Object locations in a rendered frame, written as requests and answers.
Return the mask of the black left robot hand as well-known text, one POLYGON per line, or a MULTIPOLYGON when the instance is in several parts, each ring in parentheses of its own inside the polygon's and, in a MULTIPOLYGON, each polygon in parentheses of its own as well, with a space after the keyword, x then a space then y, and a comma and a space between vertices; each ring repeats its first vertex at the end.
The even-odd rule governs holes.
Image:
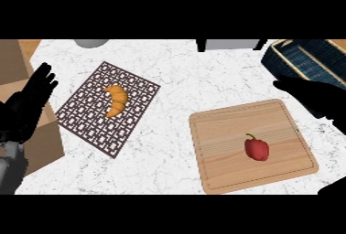
POLYGON ((0 143, 24 143, 35 131, 43 107, 58 85, 52 66, 43 62, 21 91, 0 102, 0 143))

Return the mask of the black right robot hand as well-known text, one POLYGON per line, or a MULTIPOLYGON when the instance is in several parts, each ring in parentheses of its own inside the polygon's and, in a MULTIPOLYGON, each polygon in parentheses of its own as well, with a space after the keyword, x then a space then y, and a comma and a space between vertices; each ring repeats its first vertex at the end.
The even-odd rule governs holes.
POLYGON ((318 119, 331 120, 346 135, 346 90, 328 83, 285 76, 273 81, 273 86, 299 100, 318 119))

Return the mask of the dark blue wicker basket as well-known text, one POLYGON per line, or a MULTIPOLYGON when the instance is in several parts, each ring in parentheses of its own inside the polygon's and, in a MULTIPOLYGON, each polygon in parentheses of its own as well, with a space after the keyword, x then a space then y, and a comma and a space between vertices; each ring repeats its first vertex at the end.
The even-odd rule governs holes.
POLYGON ((346 49, 331 39, 279 39, 260 63, 276 79, 300 78, 346 90, 346 49))

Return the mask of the red bell pepper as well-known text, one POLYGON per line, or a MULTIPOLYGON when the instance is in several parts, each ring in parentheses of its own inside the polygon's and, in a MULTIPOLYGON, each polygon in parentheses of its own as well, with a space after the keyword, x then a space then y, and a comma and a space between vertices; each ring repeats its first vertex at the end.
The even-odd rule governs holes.
POLYGON ((247 156, 256 161, 266 161, 269 158, 269 144, 259 140, 251 133, 247 136, 250 136, 250 139, 244 141, 247 156))

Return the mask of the wooden cutting board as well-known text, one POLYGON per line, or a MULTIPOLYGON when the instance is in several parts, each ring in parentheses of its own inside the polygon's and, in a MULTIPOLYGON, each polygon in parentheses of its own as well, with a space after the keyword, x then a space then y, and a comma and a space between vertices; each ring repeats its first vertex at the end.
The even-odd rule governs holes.
POLYGON ((318 172, 281 100, 194 113, 189 127, 205 193, 222 194, 318 172))

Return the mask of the brown patterned placemat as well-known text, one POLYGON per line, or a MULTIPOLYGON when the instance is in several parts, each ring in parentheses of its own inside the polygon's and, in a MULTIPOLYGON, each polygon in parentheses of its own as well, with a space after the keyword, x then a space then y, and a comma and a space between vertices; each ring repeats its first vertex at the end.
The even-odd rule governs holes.
POLYGON ((161 86, 130 71, 103 62, 55 113, 59 125, 112 158, 131 135, 161 86), (111 93, 118 85, 127 92, 124 111, 111 111, 111 93))

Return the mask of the golden croissant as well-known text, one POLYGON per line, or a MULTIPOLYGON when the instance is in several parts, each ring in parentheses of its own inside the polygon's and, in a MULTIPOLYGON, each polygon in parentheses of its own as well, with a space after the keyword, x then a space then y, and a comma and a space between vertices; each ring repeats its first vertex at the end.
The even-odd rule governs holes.
POLYGON ((109 86, 103 89, 111 95, 111 109, 105 116, 108 118, 115 117, 126 109, 126 103, 129 100, 127 91, 118 86, 109 86))

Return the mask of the grey round object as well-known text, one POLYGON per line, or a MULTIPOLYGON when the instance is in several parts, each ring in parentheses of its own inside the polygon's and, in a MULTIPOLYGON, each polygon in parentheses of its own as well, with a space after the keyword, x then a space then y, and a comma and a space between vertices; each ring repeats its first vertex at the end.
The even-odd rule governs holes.
POLYGON ((74 42, 81 48, 97 48, 108 42, 108 40, 106 39, 75 39, 74 42))

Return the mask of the grey and black appliance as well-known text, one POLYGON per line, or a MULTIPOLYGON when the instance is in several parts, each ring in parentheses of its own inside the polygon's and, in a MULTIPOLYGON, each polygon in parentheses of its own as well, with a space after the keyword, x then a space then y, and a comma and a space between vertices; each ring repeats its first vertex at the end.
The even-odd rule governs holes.
POLYGON ((253 50, 262 50, 266 42, 266 39, 198 39, 197 51, 205 52, 207 50, 238 48, 251 48, 253 50))

